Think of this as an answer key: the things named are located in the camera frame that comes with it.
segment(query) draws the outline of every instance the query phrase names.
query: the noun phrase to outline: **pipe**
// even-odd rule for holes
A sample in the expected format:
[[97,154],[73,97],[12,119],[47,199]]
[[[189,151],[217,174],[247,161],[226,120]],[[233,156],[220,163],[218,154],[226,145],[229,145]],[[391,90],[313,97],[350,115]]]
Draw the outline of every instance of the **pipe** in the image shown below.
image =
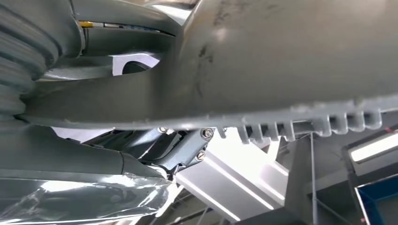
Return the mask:
[[327,211],[331,212],[333,215],[335,215],[337,218],[341,219],[343,222],[345,222],[348,225],[352,225],[348,220],[346,220],[344,217],[342,217],[340,214],[338,214],[336,211],[334,211],[332,208],[327,206],[325,203],[321,202],[319,199],[317,199],[318,203],[320,206],[322,206],[324,209]]
[[318,225],[318,202],[316,199],[315,185],[315,157],[314,157],[314,134],[311,133],[311,175],[312,175],[312,221],[313,225]]
[[365,214],[362,211],[362,207],[360,205],[360,201],[359,201],[357,193],[355,191],[355,188],[359,185],[358,176],[357,176],[357,174],[355,172],[355,168],[354,168],[354,165],[353,165],[353,163],[351,161],[351,158],[350,158],[348,150],[349,150],[349,147],[344,146],[341,149],[341,155],[342,155],[342,158],[343,158],[343,161],[344,161],[344,165],[345,165],[345,167],[347,169],[348,185],[350,187],[350,193],[351,193],[351,197],[352,197],[352,200],[354,202],[354,205],[355,205],[355,209],[356,209],[357,214],[359,216],[358,219],[361,222],[363,222],[363,221],[366,221],[366,217],[365,217]]
[[203,213],[202,213],[202,215],[200,216],[200,218],[199,218],[198,222],[196,223],[196,225],[200,225],[200,223],[201,223],[202,220],[203,220],[203,217],[205,217],[205,214],[207,213],[208,210],[209,210],[209,207],[207,207],[207,208],[203,211]]

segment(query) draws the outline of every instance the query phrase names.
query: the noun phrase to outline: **aluminum foil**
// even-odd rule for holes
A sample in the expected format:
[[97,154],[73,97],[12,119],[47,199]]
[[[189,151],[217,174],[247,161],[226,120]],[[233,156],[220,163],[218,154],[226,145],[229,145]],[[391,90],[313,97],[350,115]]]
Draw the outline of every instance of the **aluminum foil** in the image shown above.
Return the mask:
[[0,179],[0,224],[83,224],[154,214],[176,184],[132,173],[100,182]]

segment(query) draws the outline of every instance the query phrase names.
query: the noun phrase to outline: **hex bolt head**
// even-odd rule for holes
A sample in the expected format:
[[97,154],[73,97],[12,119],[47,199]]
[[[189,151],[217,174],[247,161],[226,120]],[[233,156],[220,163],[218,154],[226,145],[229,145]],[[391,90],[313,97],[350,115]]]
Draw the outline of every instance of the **hex bolt head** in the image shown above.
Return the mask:
[[199,153],[196,155],[195,160],[198,162],[203,161],[203,159],[206,157],[206,152],[203,150],[200,150]]
[[203,128],[200,132],[200,136],[206,141],[212,139],[214,131],[211,128]]
[[158,127],[158,132],[159,133],[161,133],[161,134],[165,134],[166,132],[167,132],[167,128],[165,128],[165,127]]

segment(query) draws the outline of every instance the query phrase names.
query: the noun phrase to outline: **gray metal casting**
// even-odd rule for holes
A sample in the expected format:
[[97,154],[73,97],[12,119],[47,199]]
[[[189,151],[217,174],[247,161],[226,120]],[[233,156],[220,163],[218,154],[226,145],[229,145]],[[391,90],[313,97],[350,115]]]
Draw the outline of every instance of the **gray metal casting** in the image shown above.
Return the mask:
[[172,35],[180,32],[180,25],[166,14],[141,7],[131,0],[72,0],[72,3],[76,19],[80,21],[136,25]]
[[174,42],[172,35],[147,30],[85,28],[87,46],[84,56],[165,53]]
[[374,129],[380,112],[398,106],[397,10],[353,0],[203,0],[155,68],[40,84],[21,118],[68,128],[236,126],[245,142]]
[[153,5],[168,6],[178,9],[192,10],[199,0],[127,0],[133,4],[145,7]]

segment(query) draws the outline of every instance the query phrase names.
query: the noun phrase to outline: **ceiling light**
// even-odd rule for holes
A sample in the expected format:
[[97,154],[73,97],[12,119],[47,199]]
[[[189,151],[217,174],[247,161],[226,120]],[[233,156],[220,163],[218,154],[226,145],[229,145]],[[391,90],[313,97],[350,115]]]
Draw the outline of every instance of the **ceiling light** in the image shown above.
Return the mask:
[[353,148],[351,158],[354,162],[362,161],[398,145],[398,133],[385,135],[371,142]]

